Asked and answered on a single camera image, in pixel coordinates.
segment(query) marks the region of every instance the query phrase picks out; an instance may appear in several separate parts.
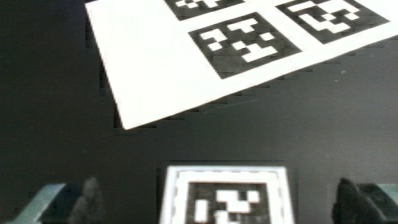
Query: black surface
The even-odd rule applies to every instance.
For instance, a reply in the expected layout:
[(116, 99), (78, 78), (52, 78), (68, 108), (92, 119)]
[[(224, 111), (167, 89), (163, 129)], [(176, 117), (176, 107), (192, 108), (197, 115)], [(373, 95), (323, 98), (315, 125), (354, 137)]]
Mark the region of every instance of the black surface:
[(330, 224), (339, 178), (398, 180), (398, 40), (123, 132), (82, 1), (2, 1), (0, 17), (0, 222), (94, 175), (107, 223), (153, 224), (160, 160), (279, 160), (297, 223)]

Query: black square pattern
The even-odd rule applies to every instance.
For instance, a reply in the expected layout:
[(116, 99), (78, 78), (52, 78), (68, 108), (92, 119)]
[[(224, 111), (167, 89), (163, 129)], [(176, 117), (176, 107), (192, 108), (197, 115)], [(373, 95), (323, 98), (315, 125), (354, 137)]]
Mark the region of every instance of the black square pattern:
[[(220, 200), (220, 194), (227, 193), (227, 200)], [(197, 201), (206, 203), (206, 219), (197, 220)], [(187, 224), (270, 224), (270, 209), (267, 184), (252, 183), (199, 183), (188, 185), (188, 206), (187, 206)]]
[(243, 0), (165, 0), (179, 20), (226, 9), (243, 3)]
[(389, 22), (354, 0), (295, 0), (277, 8), (323, 44)]
[(220, 78), (300, 52), (258, 13), (192, 31), (190, 36)]

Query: white border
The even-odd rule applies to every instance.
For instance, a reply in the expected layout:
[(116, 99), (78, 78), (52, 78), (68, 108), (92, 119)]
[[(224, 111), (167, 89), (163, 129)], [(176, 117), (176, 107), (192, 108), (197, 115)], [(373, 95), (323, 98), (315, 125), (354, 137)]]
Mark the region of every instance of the white border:
[(284, 167), (171, 166), (167, 169), (160, 224), (185, 224), (188, 183), (265, 183), (272, 224), (293, 224)]

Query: dark background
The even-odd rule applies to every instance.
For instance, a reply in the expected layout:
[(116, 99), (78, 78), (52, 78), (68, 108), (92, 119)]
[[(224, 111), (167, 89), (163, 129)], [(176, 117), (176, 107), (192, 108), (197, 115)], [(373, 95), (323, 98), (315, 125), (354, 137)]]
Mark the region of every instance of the dark background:
[(290, 167), (297, 223), (330, 224), (339, 178), (398, 183), (398, 39), (123, 131), (87, 30), (82, 1), (0, 2), (0, 223), (96, 176), (107, 223), (153, 224), (158, 164), (256, 160)]

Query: white paper sheet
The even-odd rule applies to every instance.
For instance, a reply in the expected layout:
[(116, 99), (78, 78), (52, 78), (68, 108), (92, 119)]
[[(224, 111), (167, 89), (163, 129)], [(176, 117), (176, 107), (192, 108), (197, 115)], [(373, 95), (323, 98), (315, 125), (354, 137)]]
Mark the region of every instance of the white paper sheet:
[(398, 35), (396, 7), (391, 0), (91, 2), (124, 128)]

